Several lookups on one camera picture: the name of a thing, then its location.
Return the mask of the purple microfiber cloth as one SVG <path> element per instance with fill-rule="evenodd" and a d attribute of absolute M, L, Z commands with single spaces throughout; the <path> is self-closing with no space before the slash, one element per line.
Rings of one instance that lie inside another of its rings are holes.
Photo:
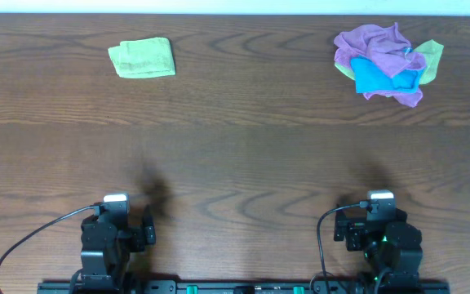
<path fill-rule="evenodd" d="M 395 50 L 397 48 L 410 47 L 412 51 L 415 51 L 411 42 L 400 33 L 397 24 L 390 27 L 381 27 L 376 24 L 364 24 L 351 31 L 343 31 L 339 33 L 334 39 L 334 44 L 336 45 L 334 57 L 335 66 L 337 69 L 341 70 L 341 72 L 352 77 L 354 82 L 355 74 L 349 64 L 350 57 L 353 55 L 353 53 L 349 52 L 353 49 L 358 49 L 359 51 L 372 51 L 376 48 L 380 50 Z M 358 94 L 363 95 L 367 100 L 373 96 L 393 98 L 398 103 L 411 108 L 417 106 L 423 98 L 423 93 L 419 87 L 415 93 L 374 91 Z"/>

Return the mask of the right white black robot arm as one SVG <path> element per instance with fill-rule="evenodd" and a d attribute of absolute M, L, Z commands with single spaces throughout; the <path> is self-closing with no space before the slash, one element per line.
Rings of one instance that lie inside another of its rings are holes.
<path fill-rule="evenodd" d="M 365 217 L 335 216 L 335 241 L 350 252 L 362 252 L 371 272 L 359 274 L 355 293 L 422 293 L 419 266 L 422 233 L 407 222 L 407 214 L 392 204 L 372 203 Z"/>

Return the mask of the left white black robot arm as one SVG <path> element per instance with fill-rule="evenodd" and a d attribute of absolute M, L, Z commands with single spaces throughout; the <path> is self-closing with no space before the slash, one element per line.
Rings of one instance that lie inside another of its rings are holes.
<path fill-rule="evenodd" d="M 127 271 L 131 253 L 154 245 L 156 234 L 151 207 L 145 206 L 141 223 L 128 224 L 125 202 L 97 203 L 95 212 L 81 224 L 82 268 L 69 283 L 70 293 L 128 293 L 135 278 Z"/>

